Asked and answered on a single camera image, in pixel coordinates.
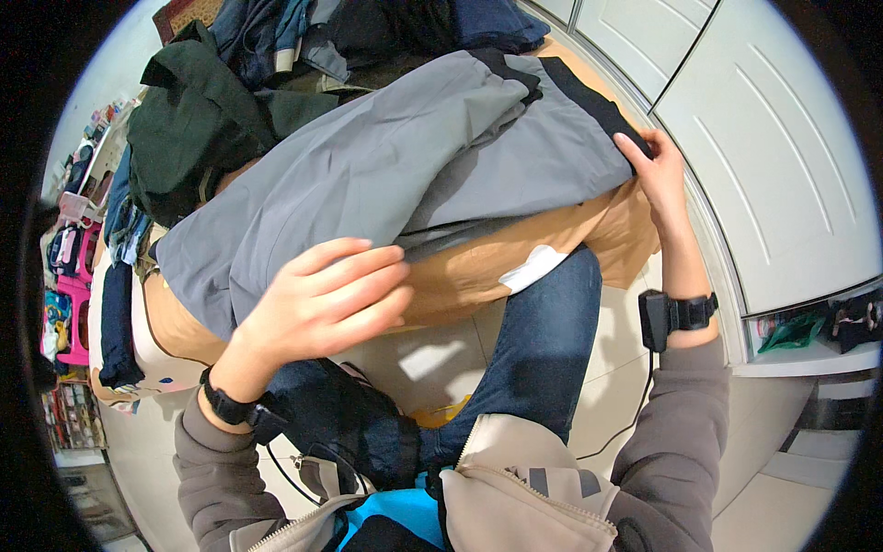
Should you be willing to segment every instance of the wardrobe door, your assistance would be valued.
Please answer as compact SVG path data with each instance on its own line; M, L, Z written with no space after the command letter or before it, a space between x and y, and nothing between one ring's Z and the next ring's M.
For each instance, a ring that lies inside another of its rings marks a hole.
M560 19L564 25L567 25L576 0L533 0L533 2L545 8L546 11Z
M655 102L713 7L714 0L584 0L577 30Z
M849 121L766 0L721 0L656 113L718 217L748 314L883 272L875 202Z

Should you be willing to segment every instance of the bed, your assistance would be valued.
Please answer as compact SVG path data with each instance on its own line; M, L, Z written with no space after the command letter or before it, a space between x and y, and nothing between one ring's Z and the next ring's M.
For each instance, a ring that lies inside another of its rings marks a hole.
M553 38L547 37L532 55L560 57L584 84L620 105L601 76ZM622 105L620 111L632 126L638 127ZM218 193L223 193L253 163L227 175ZM519 271L530 270L532 255L541 250L566 254L580 243L586 243L598 256L605 285L623 289L631 285L650 255L659 249L649 204L634 178L594 200L532 216L414 263L406 283L416 293L404 314L405 327L397 331L455 321L508 297ZM152 274L143 284L137 277L132 282L135 356L145 380L135 386L137 389L123 392L104 388L98 382L102 366L98 299L108 266L109 260L104 258L96 264L92 293L97 299L89 312L90 373L96 396L125 411L140 398L197 385L202 370L220 358L226 342L184 308L160 273Z

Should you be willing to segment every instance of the dark green jacket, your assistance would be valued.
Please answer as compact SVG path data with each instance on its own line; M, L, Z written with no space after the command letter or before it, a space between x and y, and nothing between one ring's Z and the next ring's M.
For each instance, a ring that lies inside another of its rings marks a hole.
M132 194L167 228L193 212L200 185L206 195L224 173L266 154L338 101L289 90L252 94L198 20L150 59L141 83L150 89L129 123Z

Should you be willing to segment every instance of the blue jeans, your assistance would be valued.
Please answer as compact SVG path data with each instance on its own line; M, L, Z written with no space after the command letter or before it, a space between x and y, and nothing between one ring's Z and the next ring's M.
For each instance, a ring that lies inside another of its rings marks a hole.
M272 410L290 421L284 433L299 450L306 453L318 442L315 456L342 456L381 490L412 486L413 475L429 466L455 464L483 413L535 421L567 443L598 328L600 296L598 259L580 246L509 297L484 377L464 409L442 427L417 428L386 395L358 384L326 359L284 366L268 387Z

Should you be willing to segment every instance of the white wardrobe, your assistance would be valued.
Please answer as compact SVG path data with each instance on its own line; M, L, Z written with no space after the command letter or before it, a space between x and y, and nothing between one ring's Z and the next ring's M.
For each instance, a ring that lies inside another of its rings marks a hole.
M621 72L683 151L735 271L744 335L743 351L730 351L734 373L877 366L879 344L848 355L821 339L792 352L751 347L760 314L855 295L883 274L862 152L825 73L776 8L767 0L535 4L574 20L570 34Z

